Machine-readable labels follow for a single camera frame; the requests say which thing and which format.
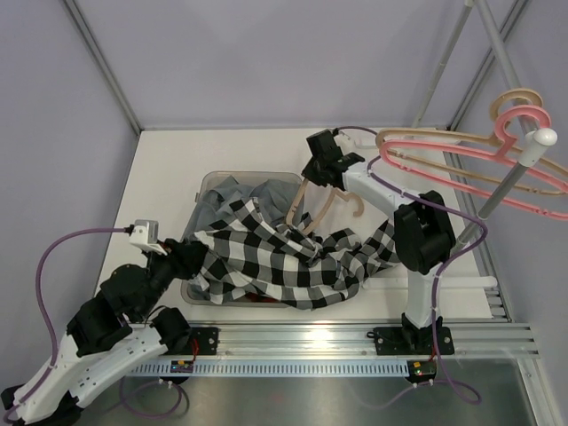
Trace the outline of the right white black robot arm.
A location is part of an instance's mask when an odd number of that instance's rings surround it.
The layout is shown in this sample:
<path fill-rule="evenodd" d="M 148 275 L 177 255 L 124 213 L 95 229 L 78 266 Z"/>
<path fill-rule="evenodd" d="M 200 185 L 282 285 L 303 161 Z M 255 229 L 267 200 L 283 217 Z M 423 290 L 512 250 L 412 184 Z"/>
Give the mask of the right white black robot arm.
<path fill-rule="evenodd" d="M 454 229 L 443 197 L 436 191 L 405 193 L 371 171 L 356 153 L 345 154 L 334 132 L 322 130 L 307 138 L 311 158 L 302 176 L 315 185 L 354 193 L 389 216 L 398 260 L 406 268 L 407 302 L 397 327 L 375 327 L 378 355 L 453 355 L 454 340 L 438 311 L 437 269 L 450 257 Z"/>

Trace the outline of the pink plastic hanger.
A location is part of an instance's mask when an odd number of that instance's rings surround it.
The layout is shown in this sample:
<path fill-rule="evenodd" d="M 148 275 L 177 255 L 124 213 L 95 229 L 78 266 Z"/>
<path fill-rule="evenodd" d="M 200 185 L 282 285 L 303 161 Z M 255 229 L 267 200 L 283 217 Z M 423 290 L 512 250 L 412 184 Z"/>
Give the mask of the pink plastic hanger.
<path fill-rule="evenodd" d="M 517 137 L 507 130 L 508 123 L 518 117 L 534 119 L 539 125 L 537 130 L 529 133 L 525 138 L 524 148 L 516 146 Z M 557 134 L 551 127 L 549 113 L 538 105 L 513 106 L 496 115 L 493 119 L 493 131 L 487 136 L 449 130 L 393 128 L 380 131 L 375 142 L 381 157 L 388 165 L 417 177 L 486 199 L 491 194 L 485 190 L 421 170 L 417 166 L 425 165 L 435 170 L 456 174 L 461 172 L 459 169 L 405 154 L 401 150 L 412 148 L 460 154 L 496 163 L 509 169 L 513 169 L 515 166 L 523 166 L 530 177 L 552 186 L 556 195 L 567 194 L 567 181 L 565 179 L 535 167 L 537 163 L 542 161 L 542 156 L 546 150 L 557 142 Z"/>

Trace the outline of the beige wooden hanger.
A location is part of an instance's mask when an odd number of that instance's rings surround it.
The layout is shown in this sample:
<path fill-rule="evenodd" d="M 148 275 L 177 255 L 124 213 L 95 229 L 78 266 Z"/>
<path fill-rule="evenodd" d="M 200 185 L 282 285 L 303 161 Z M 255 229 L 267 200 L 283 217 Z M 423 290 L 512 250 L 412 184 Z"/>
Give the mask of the beige wooden hanger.
<path fill-rule="evenodd" d="M 378 133 L 375 143 L 381 157 L 389 165 L 466 193 L 481 195 L 483 192 L 475 186 L 459 185 L 453 180 L 417 169 L 415 165 L 420 164 L 434 170 L 493 184 L 498 184 L 499 181 L 476 172 L 451 168 L 422 157 L 405 154 L 403 151 L 429 150 L 465 155 L 507 167 L 523 165 L 527 168 L 530 177 L 539 179 L 551 188 L 547 190 L 515 184 L 517 190 L 545 196 L 566 195 L 567 168 L 543 156 L 551 144 L 541 145 L 534 139 L 536 135 L 547 137 L 552 134 L 551 118 L 543 107 L 542 96 L 537 91 L 527 88 L 505 91 L 491 103 L 489 115 L 493 130 L 487 136 L 450 130 L 387 128 Z M 517 143 L 517 137 L 509 132 L 510 122 L 517 118 L 534 119 L 538 124 L 536 130 L 526 135 L 525 142 L 521 146 Z"/>

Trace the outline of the red black plaid shirt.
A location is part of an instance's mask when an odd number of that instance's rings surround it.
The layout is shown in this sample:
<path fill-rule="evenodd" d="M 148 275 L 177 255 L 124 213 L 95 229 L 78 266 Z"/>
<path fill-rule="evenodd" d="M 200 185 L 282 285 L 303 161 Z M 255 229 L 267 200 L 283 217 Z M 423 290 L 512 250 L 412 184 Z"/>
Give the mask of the red black plaid shirt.
<path fill-rule="evenodd" d="M 240 302 L 249 304 L 275 305 L 280 302 L 266 295 L 258 295 L 255 293 L 246 293 L 239 299 Z"/>

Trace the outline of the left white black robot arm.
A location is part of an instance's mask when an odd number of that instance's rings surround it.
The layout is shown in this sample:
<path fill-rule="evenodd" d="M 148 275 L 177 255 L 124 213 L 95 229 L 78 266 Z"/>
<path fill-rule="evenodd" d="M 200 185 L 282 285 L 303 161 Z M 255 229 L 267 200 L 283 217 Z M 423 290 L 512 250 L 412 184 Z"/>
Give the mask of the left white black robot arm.
<path fill-rule="evenodd" d="M 114 270 L 67 323 L 59 348 L 26 384 L 3 391 L 11 425 L 71 425 L 101 393 L 135 367 L 189 347 L 191 327 L 177 308 L 150 315 L 173 280 L 197 275 L 207 253 L 199 242 L 162 243 L 144 267 Z"/>

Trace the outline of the black white plaid shirt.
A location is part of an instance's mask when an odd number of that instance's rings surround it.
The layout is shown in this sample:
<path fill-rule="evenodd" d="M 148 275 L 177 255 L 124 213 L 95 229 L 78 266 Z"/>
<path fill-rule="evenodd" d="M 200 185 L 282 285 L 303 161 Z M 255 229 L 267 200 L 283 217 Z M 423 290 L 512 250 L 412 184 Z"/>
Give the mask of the black white plaid shirt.
<path fill-rule="evenodd" d="M 313 311 L 352 299 L 368 279 L 400 263 L 390 219 L 365 240 L 349 228 L 322 238 L 270 225 L 256 198 L 234 201 L 228 210 L 188 237 L 207 250 L 192 282 L 213 304 L 256 295 Z"/>

